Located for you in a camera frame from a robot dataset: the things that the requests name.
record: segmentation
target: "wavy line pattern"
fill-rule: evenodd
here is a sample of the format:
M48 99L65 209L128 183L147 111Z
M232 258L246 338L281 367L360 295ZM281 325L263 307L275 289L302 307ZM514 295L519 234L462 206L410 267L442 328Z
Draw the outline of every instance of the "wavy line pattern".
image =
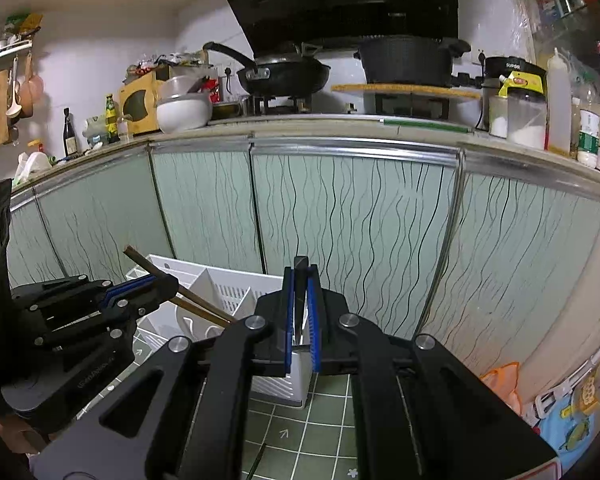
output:
M262 272L247 157L241 152L154 156L162 208L177 258Z
M134 266L127 244L170 254L148 159L135 157L39 197L49 234L70 275L120 283Z
M256 155L267 269L296 254L387 333L411 337L436 267L454 171L394 160Z
M9 233L7 262L12 288L64 277L33 202L11 213Z
M600 203L469 175L424 332L475 374L523 363L564 308L600 228Z

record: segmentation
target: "plastic bowl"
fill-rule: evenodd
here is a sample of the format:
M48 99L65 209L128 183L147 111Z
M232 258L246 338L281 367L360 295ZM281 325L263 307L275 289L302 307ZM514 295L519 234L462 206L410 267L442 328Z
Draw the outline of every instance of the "plastic bowl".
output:
M167 79L167 81L160 85L158 97L161 100L166 100L184 96L199 79L199 77L191 75L178 75Z
M205 126L213 105L208 92L185 94L158 101L155 107L158 126L166 134L177 134Z

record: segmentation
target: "green strip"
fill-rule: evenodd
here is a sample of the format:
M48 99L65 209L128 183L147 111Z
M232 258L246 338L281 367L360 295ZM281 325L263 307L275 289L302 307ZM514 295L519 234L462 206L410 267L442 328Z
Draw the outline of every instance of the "green strip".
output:
M456 132L459 134L469 133L469 128L466 126L456 126L455 124L432 124L422 123L419 121L401 121L395 119L385 119L383 122L388 126L412 126L415 128L424 128L426 130L442 130L444 132Z

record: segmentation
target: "wooden chopstick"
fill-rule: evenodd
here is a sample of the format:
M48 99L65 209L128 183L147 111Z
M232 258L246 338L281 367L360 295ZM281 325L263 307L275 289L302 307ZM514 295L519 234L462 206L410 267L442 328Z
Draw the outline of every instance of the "wooden chopstick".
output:
M227 320L222 319L218 316L214 316L212 313L207 312L199 306L193 303L189 303L189 301L183 300L182 298L179 298L177 296L175 298L171 298L169 301L171 301L171 303L176 304L180 308L183 308L187 312L195 314L196 316L200 316L202 319L206 319L207 321L221 326L222 328L227 328L230 325L230 323Z
M133 260L136 264L146 270L148 273L154 276L161 276L164 272L152 264L149 260L147 260L142 254L136 251L132 246L128 245L125 247L123 253L126 254L131 260ZM178 286L178 293L187 298L192 303L197 304L203 310L206 310L216 317L220 317L221 319L227 320L229 323L237 321L237 319L231 314L226 313L224 310L212 305L207 300L200 298L199 295L191 292L189 289L184 288L182 285Z

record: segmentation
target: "pot handle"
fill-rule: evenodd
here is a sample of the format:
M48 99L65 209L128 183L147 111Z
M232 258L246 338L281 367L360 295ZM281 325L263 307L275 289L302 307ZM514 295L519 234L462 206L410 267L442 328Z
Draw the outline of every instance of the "pot handle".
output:
M471 45L465 40L456 40L454 38L442 38L440 48L446 48L452 57L462 57L462 54L471 52Z
M245 68L256 68L256 62L253 59L246 57L244 54L241 54L237 50L234 50L228 46L225 46L220 43L216 43L215 41L209 41L202 46L202 50L213 50L214 52L220 52L220 54L225 54L226 56L232 57L238 63L244 65Z

